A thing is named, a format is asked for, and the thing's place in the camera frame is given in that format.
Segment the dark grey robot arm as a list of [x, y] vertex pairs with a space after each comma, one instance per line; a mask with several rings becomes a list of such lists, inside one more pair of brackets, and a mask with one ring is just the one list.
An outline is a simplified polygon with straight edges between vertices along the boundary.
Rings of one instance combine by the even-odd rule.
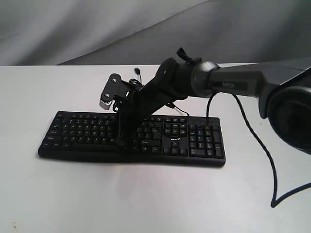
[[211, 98], [217, 93], [253, 97], [259, 115], [268, 119], [275, 133], [288, 145], [311, 151], [311, 60], [285, 61], [220, 67], [201, 58], [166, 59], [143, 87], [133, 88], [120, 108], [117, 143], [127, 146], [136, 128], [169, 102], [188, 97]]

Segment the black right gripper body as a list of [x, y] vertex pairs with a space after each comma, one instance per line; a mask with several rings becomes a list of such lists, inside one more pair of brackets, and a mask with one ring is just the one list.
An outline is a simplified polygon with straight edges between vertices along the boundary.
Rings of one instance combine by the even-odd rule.
[[187, 97], [169, 87], [156, 86], [153, 81], [141, 87], [125, 81], [113, 84], [113, 107], [118, 108], [118, 121], [143, 121], [166, 104]]

